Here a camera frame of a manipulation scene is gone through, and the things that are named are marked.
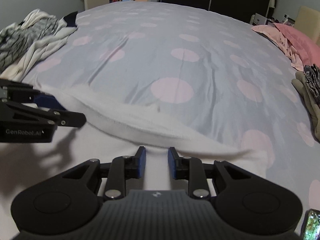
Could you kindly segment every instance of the blue gripper pad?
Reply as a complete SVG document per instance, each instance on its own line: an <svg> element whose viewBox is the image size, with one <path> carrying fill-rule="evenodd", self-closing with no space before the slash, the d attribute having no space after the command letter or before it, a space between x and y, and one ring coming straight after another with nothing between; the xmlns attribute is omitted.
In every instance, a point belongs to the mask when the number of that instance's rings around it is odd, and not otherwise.
<svg viewBox="0 0 320 240"><path fill-rule="evenodd" d="M139 159L139 164L138 164L138 177L139 177L139 179L143 176L145 167L146 167L146 149L144 147L142 150L140 159Z"/></svg>
<svg viewBox="0 0 320 240"><path fill-rule="evenodd" d="M168 164L169 164L169 170L170 170L172 178L176 179L176 165L174 163L174 158L173 158L173 155L172 155L170 148L168 150Z"/></svg>
<svg viewBox="0 0 320 240"><path fill-rule="evenodd" d="M38 107L46 107L50 109L58 109L58 110L66 110L60 103L56 100L54 96L51 95L38 95L35 96L34 103L37 104Z"/></svg>

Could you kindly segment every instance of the pink cloth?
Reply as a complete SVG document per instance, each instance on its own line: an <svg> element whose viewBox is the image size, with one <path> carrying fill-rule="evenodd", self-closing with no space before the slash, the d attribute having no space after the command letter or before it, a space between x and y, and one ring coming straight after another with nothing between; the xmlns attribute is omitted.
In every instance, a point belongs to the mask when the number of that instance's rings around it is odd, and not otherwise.
<svg viewBox="0 0 320 240"><path fill-rule="evenodd" d="M252 30L274 41L295 69L303 71L305 65L320 66L320 48L308 36L288 25L276 23L275 26L257 25Z"/></svg>
<svg viewBox="0 0 320 240"><path fill-rule="evenodd" d="M279 49L292 61L291 66L297 70L303 71L303 61L301 60L299 52L291 44L291 42L275 27L269 25L257 25L252 27L257 33L263 33L270 40L275 42Z"/></svg>
<svg viewBox="0 0 320 240"><path fill-rule="evenodd" d="M297 49L303 65L316 64L320 66L320 48L308 36L297 29L284 24L276 23L279 31Z"/></svg>

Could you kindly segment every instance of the bedsheet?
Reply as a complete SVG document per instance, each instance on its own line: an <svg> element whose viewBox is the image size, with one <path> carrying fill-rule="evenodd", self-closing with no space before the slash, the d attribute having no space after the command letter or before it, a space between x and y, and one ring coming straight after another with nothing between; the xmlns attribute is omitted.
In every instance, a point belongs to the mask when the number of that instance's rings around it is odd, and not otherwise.
<svg viewBox="0 0 320 240"><path fill-rule="evenodd" d="M79 30L67 45L37 64L25 82L36 78L57 89L87 82L93 91L121 103L156 105L220 143L266 151L267 179L295 192L304 210L320 209L320 145L291 85L295 70L250 25L205 10L151 2L97 7L80 13L77 23ZM95 139L87 142L92 133ZM59 128L50 145L7 146L1 165L15 163L21 170L0 171L2 208L8 211L23 188L93 155L110 161L137 148L116 138L104 141L100 133L87 124L79 131ZM166 165L164 153L148 155L147 174ZM23 165L31 161L33 165ZM174 182L163 176L144 187L170 188ZM1 227L10 228L4 233L1 228L0 239L6 240L14 225L0 219Z"/></svg>

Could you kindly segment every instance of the phone screen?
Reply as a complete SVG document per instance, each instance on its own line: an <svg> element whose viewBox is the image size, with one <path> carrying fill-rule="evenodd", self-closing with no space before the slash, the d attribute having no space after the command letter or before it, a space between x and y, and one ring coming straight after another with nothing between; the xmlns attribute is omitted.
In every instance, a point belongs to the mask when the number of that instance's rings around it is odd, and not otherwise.
<svg viewBox="0 0 320 240"><path fill-rule="evenodd" d="M303 240L317 240L320 236L320 211L309 210Z"/></svg>

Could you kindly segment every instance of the logo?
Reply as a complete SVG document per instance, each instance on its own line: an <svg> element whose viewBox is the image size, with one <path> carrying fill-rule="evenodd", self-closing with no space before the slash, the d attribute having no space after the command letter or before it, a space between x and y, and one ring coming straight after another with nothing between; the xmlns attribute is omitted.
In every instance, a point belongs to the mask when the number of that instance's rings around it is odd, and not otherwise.
<svg viewBox="0 0 320 240"><path fill-rule="evenodd" d="M153 193L152 195L154 197L160 197L162 194L159 191L157 191L157 192Z"/></svg>
<svg viewBox="0 0 320 240"><path fill-rule="evenodd" d="M41 136L44 132L43 131L23 131L23 130L10 130L6 129L5 133L8 135L24 135L24 136Z"/></svg>

